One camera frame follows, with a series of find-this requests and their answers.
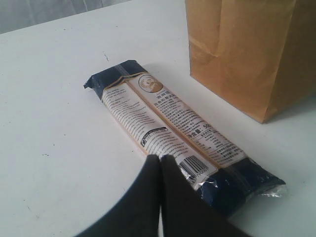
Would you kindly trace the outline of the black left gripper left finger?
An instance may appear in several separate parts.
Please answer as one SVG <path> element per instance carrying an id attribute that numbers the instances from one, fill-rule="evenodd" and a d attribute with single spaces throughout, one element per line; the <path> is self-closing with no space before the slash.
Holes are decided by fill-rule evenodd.
<path id="1" fill-rule="evenodd" d="M 123 197 L 78 237 L 157 237 L 161 169 L 156 155 L 148 155 L 137 178 Z"/>

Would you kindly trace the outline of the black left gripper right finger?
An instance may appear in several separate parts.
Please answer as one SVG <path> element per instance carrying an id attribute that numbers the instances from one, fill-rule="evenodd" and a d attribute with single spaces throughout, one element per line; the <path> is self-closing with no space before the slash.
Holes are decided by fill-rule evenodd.
<path id="1" fill-rule="evenodd" d="M 165 237 L 248 236 L 198 196 L 173 156 L 163 156 L 160 166 L 163 186 L 161 211 Z"/>

